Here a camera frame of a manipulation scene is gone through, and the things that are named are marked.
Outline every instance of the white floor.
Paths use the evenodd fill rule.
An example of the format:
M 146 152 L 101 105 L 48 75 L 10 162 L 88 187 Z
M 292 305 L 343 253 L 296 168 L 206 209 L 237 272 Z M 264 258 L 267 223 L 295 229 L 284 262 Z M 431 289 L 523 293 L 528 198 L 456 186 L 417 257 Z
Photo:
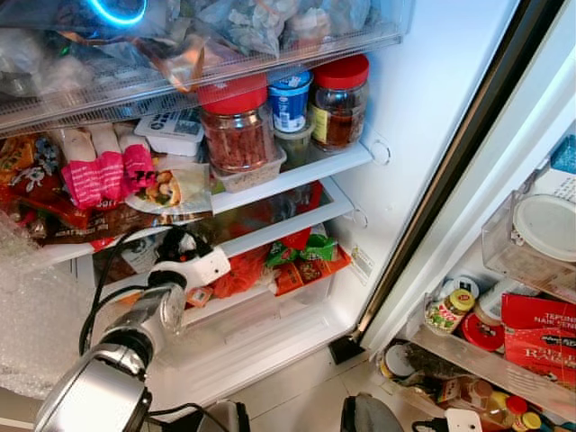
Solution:
M 252 432 L 338 432 L 344 399 L 359 392 L 386 403 L 406 431 L 413 421 L 428 418 L 378 381 L 366 354 L 335 365 L 326 348 L 229 398 L 247 406 Z

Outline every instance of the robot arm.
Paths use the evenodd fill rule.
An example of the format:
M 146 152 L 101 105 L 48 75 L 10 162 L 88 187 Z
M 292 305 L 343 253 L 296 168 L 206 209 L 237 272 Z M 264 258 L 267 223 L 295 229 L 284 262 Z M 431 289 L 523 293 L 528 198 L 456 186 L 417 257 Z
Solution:
M 152 402 L 144 383 L 146 369 L 165 347 L 167 336 L 179 330 L 185 293 L 229 270 L 230 262 L 219 247 L 191 261 L 157 263 L 144 294 L 52 389 L 34 430 L 140 430 Z

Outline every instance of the red cap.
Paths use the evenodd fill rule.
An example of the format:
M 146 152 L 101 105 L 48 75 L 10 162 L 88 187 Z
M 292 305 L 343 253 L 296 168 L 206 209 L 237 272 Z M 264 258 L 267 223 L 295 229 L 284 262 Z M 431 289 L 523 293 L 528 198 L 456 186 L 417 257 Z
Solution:
M 244 76 L 198 89 L 198 100 L 206 111 L 215 114 L 239 114 L 255 110 L 268 97 L 265 74 Z
M 487 351 L 496 351 L 504 345 L 504 326 L 484 324 L 475 313 L 468 314 L 461 329 L 468 342 Z
M 361 86 L 368 78 L 368 58 L 364 54 L 341 58 L 314 69 L 316 84 L 334 90 Z
M 510 396 L 506 399 L 506 408 L 508 408 L 512 414 L 519 416 L 528 411 L 528 404 L 519 396 Z

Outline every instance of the jar of red food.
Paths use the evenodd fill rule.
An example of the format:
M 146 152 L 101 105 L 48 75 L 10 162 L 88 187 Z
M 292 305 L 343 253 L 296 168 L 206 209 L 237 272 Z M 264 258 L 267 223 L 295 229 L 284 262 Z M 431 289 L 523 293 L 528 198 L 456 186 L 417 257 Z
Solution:
M 275 159 L 266 85 L 265 75 L 255 75 L 198 90 L 202 126 L 214 167 L 239 173 Z
M 350 147 L 360 138 L 368 102 L 368 58 L 357 55 L 314 69 L 310 108 L 314 143 L 326 151 Z

